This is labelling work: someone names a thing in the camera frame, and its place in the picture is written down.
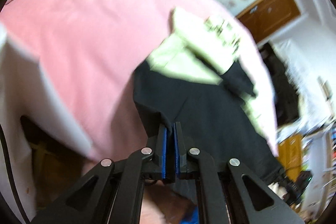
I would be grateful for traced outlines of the person's left hand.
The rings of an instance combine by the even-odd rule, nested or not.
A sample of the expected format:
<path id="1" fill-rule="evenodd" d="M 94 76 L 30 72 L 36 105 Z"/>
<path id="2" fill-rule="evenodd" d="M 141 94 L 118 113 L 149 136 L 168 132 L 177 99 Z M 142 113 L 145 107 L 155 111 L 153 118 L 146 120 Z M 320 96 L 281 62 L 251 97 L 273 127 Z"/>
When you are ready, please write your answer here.
<path id="1" fill-rule="evenodd" d="M 163 185 L 145 186 L 139 223 L 181 223 L 195 205 Z"/>

